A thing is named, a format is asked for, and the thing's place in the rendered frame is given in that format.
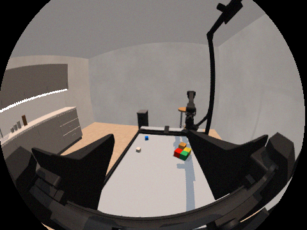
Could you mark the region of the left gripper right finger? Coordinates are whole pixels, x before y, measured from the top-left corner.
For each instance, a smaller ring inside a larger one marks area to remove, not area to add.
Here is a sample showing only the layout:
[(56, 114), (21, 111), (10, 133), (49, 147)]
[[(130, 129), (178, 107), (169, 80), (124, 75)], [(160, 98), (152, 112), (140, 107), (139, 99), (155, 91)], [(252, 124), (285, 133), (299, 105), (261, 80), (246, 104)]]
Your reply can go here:
[(217, 200), (229, 194), (228, 188), (240, 174), (249, 157), (266, 145), (268, 135), (245, 144), (226, 142), (195, 130), (189, 130), (187, 138), (214, 199)]

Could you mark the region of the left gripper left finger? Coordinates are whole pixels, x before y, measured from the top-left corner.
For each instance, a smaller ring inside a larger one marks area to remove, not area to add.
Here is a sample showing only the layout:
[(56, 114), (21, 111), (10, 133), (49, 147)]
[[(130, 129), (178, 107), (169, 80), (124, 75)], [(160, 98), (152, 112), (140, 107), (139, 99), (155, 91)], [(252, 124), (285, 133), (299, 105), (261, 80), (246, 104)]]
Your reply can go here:
[(67, 155), (31, 150), (40, 167), (60, 176), (87, 208), (97, 210), (114, 143), (114, 135), (108, 134)]

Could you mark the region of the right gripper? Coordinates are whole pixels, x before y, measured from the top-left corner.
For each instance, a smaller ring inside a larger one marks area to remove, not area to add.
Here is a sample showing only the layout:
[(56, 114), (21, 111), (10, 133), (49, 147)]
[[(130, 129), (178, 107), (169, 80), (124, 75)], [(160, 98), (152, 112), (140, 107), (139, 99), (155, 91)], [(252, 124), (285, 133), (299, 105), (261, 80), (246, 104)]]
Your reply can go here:
[(187, 136), (188, 136), (188, 131), (189, 131), (190, 126), (187, 126), (187, 125), (185, 124), (185, 128), (186, 128), (186, 129), (183, 129), (180, 133), (183, 134), (183, 135), (186, 135), (186, 137), (187, 137)]

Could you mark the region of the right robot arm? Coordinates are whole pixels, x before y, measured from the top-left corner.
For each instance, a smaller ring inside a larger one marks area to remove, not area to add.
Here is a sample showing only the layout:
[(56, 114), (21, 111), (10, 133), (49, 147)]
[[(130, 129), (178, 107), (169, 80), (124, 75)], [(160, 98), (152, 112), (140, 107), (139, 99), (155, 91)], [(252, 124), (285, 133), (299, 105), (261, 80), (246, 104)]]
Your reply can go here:
[[(186, 110), (185, 110), (185, 115), (187, 115), (187, 119), (185, 117), (186, 120), (186, 125), (190, 126), (190, 130), (195, 130), (197, 131), (199, 129), (199, 124), (194, 124), (194, 116), (196, 114), (196, 108), (195, 108), (195, 104), (194, 104), (194, 96), (196, 96), (196, 92), (194, 91), (187, 91), (187, 97), (189, 99), (189, 103), (187, 104)], [(188, 113), (186, 113), (186, 111)], [(193, 114), (194, 113), (194, 114)], [(191, 118), (192, 116), (192, 118)]]

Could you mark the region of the red cube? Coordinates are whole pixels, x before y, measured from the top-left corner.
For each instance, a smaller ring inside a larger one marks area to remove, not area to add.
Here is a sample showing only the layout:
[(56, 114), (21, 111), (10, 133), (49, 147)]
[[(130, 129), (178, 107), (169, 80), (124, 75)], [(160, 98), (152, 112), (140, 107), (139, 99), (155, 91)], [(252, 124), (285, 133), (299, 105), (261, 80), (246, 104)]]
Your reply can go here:
[(174, 157), (179, 158), (179, 157), (180, 157), (180, 153), (181, 153), (182, 151), (183, 151), (182, 149), (177, 148), (177, 149), (174, 151)]

